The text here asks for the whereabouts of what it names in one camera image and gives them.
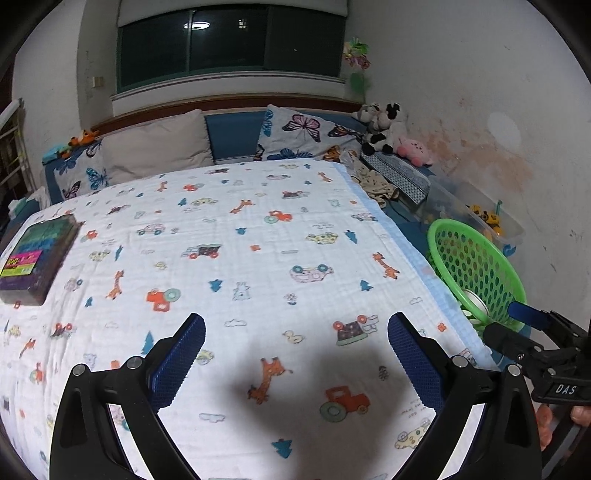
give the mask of blue headboard cushion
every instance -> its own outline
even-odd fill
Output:
[[[364,124],[347,114],[308,111],[301,111],[301,113],[319,116],[324,120],[343,125],[358,132],[366,131]],[[207,124],[213,159],[221,160],[223,158],[254,155],[264,116],[265,110],[206,114],[205,123]],[[60,162],[61,160],[54,160],[45,165],[47,187],[53,204],[64,200],[54,175],[54,170],[57,169]]]

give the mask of pink plush toy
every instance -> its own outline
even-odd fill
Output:
[[[415,167],[433,165],[433,155],[425,144],[418,140],[411,140],[409,138],[401,139],[401,143],[396,149],[396,153],[400,157],[409,159],[410,163]]]

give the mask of basket rim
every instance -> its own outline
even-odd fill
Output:
[[[515,292],[515,300],[527,304],[527,298],[525,295],[525,288],[523,287],[523,284],[521,283],[521,279],[519,278],[519,275],[517,274],[517,272],[513,268],[513,265],[511,265],[509,260],[495,246],[495,244],[493,244],[488,238],[486,238],[484,235],[482,235],[479,231],[477,231],[476,229],[472,228],[469,225],[466,225],[465,223],[459,222],[457,220],[449,219],[449,218],[437,219],[431,224],[431,226],[429,227],[429,230],[427,232],[427,243],[429,246],[429,253],[431,254],[431,258],[433,259],[433,261],[437,267],[437,271],[439,273],[440,278],[444,281],[444,283],[448,286],[448,288],[452,291],[452,293],[456,296],[456,298],[458,298],[460,300],[461,304],[464,305],[465,308],[468,309],[471,312],[471,314],[474,315],[474,317],[476,317],[478,320],[480,320],[480,322],[484,323],[485,325],[487,325],[490,322],[496,321],[493,318],[491,318],[490,316],[488,316],[486,313],[481,311],[481,309],[478,308],[474,304],[474,302],[470,300],[470,298],[468,298],[468,296],[464,293],[464,291],[460,288],[460,286],[457,284],[457,282],[453,279],[452,275],[449,273],[449,271],[447,270],[447,267],[443,263],[443,260],[441,259],[441,255],[439,254],[439,250],[437,249],[435,235],[439,229],[444,228],[444,227],[447,227],[449,230],[452,230],[452,231],[457,231],[460,235],[461,235],[461,233],[459,232],[458,227],[460,227],[460,229],[462,229],[462,230],[470,229],[470,230],[472,230],[473,234],[475,234],[477,237],[480,237],[480,239],[484,240],[486,244],[490,245],[492,247],[492,249],[490,250],[490,254],[493,256],[495,261],[498,262],[502,268],[506,268],[507,270],[509,270],[509,272],[511,274],[513,274],[514,278],[517,281],[517,291]]]

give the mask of bedspread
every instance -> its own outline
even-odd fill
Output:
[[[84,225],[45,304],[0,306],[0,413],[38,478],[71,368],[145,355],[191,312],[205,344],[159,417],[203,479],[394,476],[434,418],[388,343],[396,312],[448,354],[493,368],[447,287],[340,165],[243,163],[119,184],[30,218],[0,261],[32,223],[65,213]]]

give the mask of window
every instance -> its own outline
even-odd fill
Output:
[[[345,18],[305,8],[182,10],[119,29],[118,91],[199,73],[284,70],[338,77]]]

